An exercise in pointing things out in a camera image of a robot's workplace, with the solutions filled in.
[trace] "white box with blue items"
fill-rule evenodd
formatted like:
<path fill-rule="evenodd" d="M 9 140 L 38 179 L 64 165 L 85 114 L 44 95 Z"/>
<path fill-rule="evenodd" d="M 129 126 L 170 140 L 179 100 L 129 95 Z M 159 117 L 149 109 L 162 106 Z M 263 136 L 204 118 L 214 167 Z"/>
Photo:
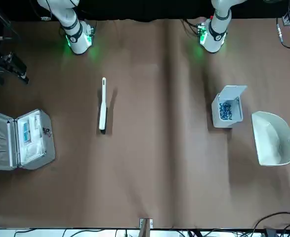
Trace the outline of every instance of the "white box with blue items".
<path fill-rule="evenodd" d="M 17 119 L 0 114 L 0 170 L 37 169 L 54 159 L 47 114 L 34 110 Z"/>
<path fill-rule="evenodd" d="M 218 93 L 212 103 L 214 127 L 230 128 L 234 123 L 243 121 L 241 94 L 246 85 L 227 85 Z"/>

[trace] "brown tabletop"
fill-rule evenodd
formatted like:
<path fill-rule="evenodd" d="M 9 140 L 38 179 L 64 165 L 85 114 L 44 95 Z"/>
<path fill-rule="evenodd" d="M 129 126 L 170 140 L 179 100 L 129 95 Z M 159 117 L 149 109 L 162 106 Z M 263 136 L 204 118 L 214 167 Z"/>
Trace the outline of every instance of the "brown tabletop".
<path fill-rule="evenodd" d="M 0 112 L 47 112 L 56 160 L 0 171 L 0 226 L 137 228 L 150 217 L 155 228 L 251 228 L 290 211 L 290 164 L 258 164 L 250 119 L 262 110 L 290 126 L 290 50 L 274 19 L 232 20 L 217 54 L 179 20 L 98 22 L 94 47 L 80 56 L 57 22 L 15 27 L 30 83 L 7 76 Z M 102 77 L 107 135 L 97 129 Z M 248 86 L 244 121 L 215 129 L 210 104 L 228 84 Z"/>

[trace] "black background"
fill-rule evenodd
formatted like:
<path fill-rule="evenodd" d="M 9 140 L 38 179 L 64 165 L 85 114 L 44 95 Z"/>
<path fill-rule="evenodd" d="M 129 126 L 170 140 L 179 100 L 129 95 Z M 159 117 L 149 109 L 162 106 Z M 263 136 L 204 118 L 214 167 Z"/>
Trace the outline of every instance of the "black background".
<path fill-rule="evenodd" d="M 31 0 L 41 16 L 49 12 Z M 232 7 L 233 18 L 275 18 L 287 11 L 288 1 L 265 3 L 263 0 L 248 0 Z M 12 21 L 39 21 L 29 0 L 0 0 L 0 9 Z M 214 13 L 210 0 L 80 0 L 77 9 L 79 18 L 88 20 L 152 21 L 156 19 L 209 18 Z"/>

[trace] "open suitcase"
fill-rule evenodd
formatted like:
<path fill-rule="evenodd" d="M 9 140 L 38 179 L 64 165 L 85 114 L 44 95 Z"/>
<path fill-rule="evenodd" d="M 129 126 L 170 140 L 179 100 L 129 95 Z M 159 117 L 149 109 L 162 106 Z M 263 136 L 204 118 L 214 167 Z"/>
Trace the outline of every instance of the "open suitcase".
<path fill-rule="evenodd" d="M 37 169 L 54 159 L 47 114 L 34 110 L 17 119 L 0 114 L 0 170 Z"/>

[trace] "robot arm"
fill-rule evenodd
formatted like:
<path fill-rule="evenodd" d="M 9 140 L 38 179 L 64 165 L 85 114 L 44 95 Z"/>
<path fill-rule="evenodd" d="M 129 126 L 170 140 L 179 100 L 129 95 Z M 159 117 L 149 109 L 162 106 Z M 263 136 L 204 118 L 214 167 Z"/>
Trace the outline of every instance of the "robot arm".
<path fill-rule="evenodd" d="M 212 19 L 202 23 L 205 32 L 200 39 L 200 44 L 211 53 L 216 53 L 224 43 L 227 27 L 232 19 L 230 8 L 234 5 L 241 4 L 246 0 L 212 0 L 215 13 Z"/>
<path fill-rule="evenodd" d="M 72 9 L 79 0 L 37 0 L 39 5 L 50 11 L 64 29 L 68 44 L 75 54 L 83 54 L 92 45 L 93 28 L 79 21 Z"/>

